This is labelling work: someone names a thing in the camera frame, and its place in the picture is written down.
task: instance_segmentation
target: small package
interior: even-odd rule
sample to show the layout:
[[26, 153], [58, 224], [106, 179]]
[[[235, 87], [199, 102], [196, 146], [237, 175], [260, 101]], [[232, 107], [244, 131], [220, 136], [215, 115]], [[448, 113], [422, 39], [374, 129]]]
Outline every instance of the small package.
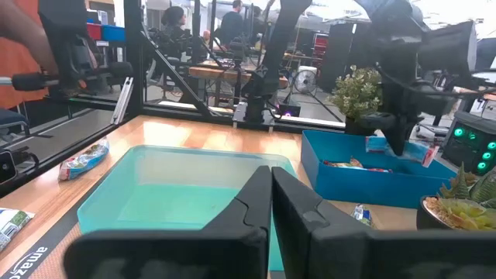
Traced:
[[[370, 153], [384, 153], [396, 157], [393, 150], [389, 147], [388, 141], [380, 136], [368, 136], [365, 139], [365, 148]], [[421, 164], [423, 167], [429, 167], [439, 150], [439, 146], [431, 146], [424, 143], [405, 143], [405, 149], [400, 159], [410, 160]]]
[[65, 160], [60, 165], [59, 180], [75, 179], [77, 176], [96, 167], [109, 153], [108, 144], [108, 140], [104, 138], [78, 157]]
[[34, 217], [33, 213], [9, 208], [0, 208], [0, 251]]
[[369, 227], [374, 227], [370, 210], [365, 205], [357, 205], [351, 212], [351, 216]]

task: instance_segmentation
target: potted plant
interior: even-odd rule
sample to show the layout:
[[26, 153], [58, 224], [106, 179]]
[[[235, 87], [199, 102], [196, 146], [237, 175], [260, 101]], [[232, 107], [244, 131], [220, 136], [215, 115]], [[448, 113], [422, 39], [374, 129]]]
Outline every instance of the potted plant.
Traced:
[[362, 127], [357, 120], [361, 115], [376, 112], [381, 105], [381, 75], [374, 69], [351, 66], [351, 75], [338, 77], [330, 101], [346, 116], [345, 133], [370, 136], [374, 129]]
[[417, 229], [496, 229], [496, 168], [476, 182], [463, 163], [451, 189], [444, 184], [441, 196], [423, 197], [417, 211]]

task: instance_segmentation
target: blue plastic bin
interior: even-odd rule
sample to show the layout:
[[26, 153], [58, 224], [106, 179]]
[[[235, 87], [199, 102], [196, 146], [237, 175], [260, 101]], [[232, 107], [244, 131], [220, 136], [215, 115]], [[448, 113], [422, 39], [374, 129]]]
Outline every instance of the blue plastic bin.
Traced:
[[[202, 229], [259, 166], [283, 167], [296, 177], [279, 155], [135, 146], [78, 209], [81, 231]], [[269, 266], [283, 270], [274, 220], [271, 231]]]
[[102, 40], [107, 42], [125, 42], [126, 29], [118, 26], [102, 26]]
[[[393, 173], [326, 166], [322, 162], [350, 162]], [[456, 174], [438, 161], [423, 167], [407, 160], [365, 151], [365, 137], [304, 131], [301, 162], [314, 190], [325, 199], [417, 208], [424, 195], [435, 195]]]

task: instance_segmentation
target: plant pot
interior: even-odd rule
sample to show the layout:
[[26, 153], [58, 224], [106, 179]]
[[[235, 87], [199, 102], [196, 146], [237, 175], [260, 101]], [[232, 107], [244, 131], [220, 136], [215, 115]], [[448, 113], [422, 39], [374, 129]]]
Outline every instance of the plant pot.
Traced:
[[349, 135], [372, 136], [375, 132], [375, 129], [363, 128], [358, 122], [355, 122], [355, 119], [350, 117], [346, 117], [345, 123], [346, 127], [344, 129], [344, 133]]
[[426, 198], [436, 198], [435, 196], [424, 196], [420, 198], [420, 205], [417, 210], [417, 229], [452, 229], [445, 222], [434, 216], [425, 206]]

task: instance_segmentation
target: green plant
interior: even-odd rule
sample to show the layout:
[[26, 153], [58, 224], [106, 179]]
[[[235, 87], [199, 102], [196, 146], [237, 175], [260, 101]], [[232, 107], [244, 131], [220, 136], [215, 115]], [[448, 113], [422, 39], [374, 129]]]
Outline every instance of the green plant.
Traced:
[[496, 168], [487, 172], [475, 184], [473, 174], [465, 174], [463, 163], [458, 174], [452, 179], [451, 189], [445, 184], [439, 189], [443, 198], [467, 199], [484, 208], [496, 208]]
[[381, 75], [374, 69], [357, 69], [355, 65], [351, 71], [344, 79], [338, 77], [330, 101], [347, 117], [358, 119], [364, 113], [376, 112], [381, 105]]
[[440, 198], [447, 216], [443, 221], [455, 228], [469, 230], [495, 230], [496, 210], [484, 208], [475, 201], [456, 198]]

